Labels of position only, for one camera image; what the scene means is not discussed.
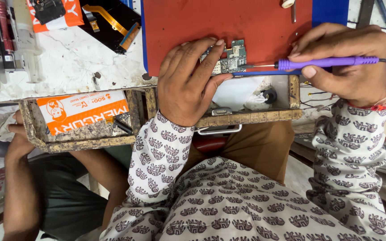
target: elephant print fabric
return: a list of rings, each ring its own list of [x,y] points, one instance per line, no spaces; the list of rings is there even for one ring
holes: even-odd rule
[[[375,174],[386,162],[386,111],[339,100],[332,113],[317,120],[306,199],[219,156],[180,173],[194,127],[179,127],[158,112],[137,137],[127,198],[100,240],[386,241],[382,180]]]

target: fingernail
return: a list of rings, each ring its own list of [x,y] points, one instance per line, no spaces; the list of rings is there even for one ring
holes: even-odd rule
[[[233,75],[230,76],[230,77],[228,77],[228,78],[225,78],[225,79],[223,80],[223,82],[226,81],[226,80],[230,80],[231,78],[233,78]]]
[[[294,46],[293,47],[293,50],[291,51],[290,55],[294,54],[296,52],[296,50],[298,49],[298,46]]]
[[[217,43],[215,43],[215,45],[220,46],[222,45],[222,43],[224,43],[224,39],[218,40]]]
[[[317,74],[317,70],[311,66],[306,66],[305,68],[302,69],[302,74],[307,79],[311,79],[315,76],[315,74]]]
[[[300,55],[300,53],[290,54],[290,55],[288,56],[288,58],[294,58],[294,57],[297,57],[297,56],[299,56],[299,55]]]

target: finger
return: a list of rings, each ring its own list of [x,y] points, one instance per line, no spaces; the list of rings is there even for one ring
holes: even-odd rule
[[[171,62],[172,58],[175,55],[175,52],[181,48],[181,45],[175,46],[169,53],[165,56],[164,60],[162,61],[162,64],[160,65],[160,71],[159,76],[165,75],[165,73],[168,70],[169,63]]]
[[[344,76],[335,76],[313,65],[303,68],[302,74],[315,88],[334,94],[343,93],[349,85]]]
[[[292,52],[290,53],[290,56],[296,53],[300,53],[309,45],[309,43],[316,41],[323,36],[334,35],[347,30],[350,30],[350,28],[348,28],[345,25],[330,24],[330,23],[320,24],[319,26],[307,32],[296,42]]]
[[[179,48],[175,53],[174,56],[171,59],[171,62],[169,63],[168,71],[166,72],[167,75],[174,74],[175,70],[177,69],[181,58],[184,56],[185,52],[195,43],[196,41],[188,42],[181,48]]]
[[[386,33],[380,30],[362,29],[350,31],[309,45],[293,62],[306,62],[313,59],[348,56],[377,56],[386,58]]]
[[[202,92],[202,104],[204,106],[209,106],[212,101],[212,97],[214,97],[217,88],[226,80],[230,80],[233,78],[233,74],[221,74],[213,76],[205,85],[205,88]]]
[[[196,63],[200,56],[216,42],[216,38],[203,38],[190,45],[180,59],[180,63],[176,69],[177,74],[180,74],[180,77],[183,79],[187,79],[196,67]]]
[[[9,124],[7,125],[7,129],[9,132],[26,135],[25,127],[21,124]]]
[[[197,88],[200,92],[203,91],[205,85],[208,83],[209,78],[217,64],[220,56],[224,50],[224,41],[221,39],[212,47],[212,50],[208,53],[199,67],[196,69],[193,77],[188,81],[192,88]]]

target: brown pants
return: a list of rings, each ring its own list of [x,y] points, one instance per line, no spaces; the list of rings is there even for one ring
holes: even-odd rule
[[[293,140],[294,131],[289,120],[243,125],[240,132],[230,135],[220,156],[284,184],[288,152]],[[210,157],[192,145],[181,173]]]

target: screwdriver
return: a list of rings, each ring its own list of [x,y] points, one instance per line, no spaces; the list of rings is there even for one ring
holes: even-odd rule
[[[386,59],[380,59],[378,57],[361,57],[361,56],[352,56],[352,57],[331,57],[324,58],[319,60],[311,60],[307,62],[292,62],[289,59],[280,59],[275,62],[275,64],[269,65],[240,65],[238,68],[256,68],[256,67],[274,67],[278,70],[288,70],[288,69],[302,69],[308,65],[315,65],[318,67],[331,67],[331,66],[349,66],[349,65],[360,65],[360,64],[373,64],[378,62],[385,62]]]

